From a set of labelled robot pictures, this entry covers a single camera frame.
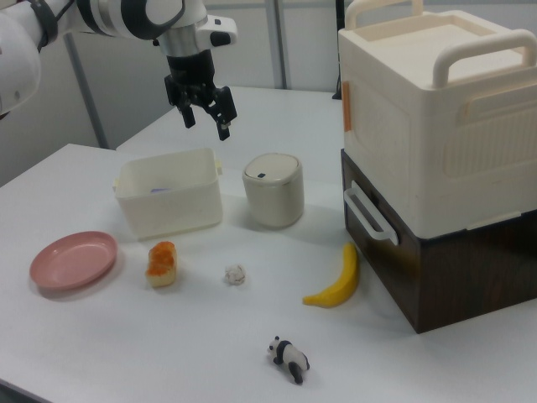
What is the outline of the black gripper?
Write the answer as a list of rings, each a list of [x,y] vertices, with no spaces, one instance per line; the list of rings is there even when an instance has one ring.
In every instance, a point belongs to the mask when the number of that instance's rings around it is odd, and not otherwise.
[[[192,110],[192,99],[197,89],[204,87],[201,105],[216,123],[218,137],[225,141],[230,137],[229,126],[237,117],[237,110],[228,86],[216,88],[214,84],[215,67],[210,50],[201,53],[167,57],[170,74],[164,84],[169,104],[180,112],[186,128],[196,124]]]

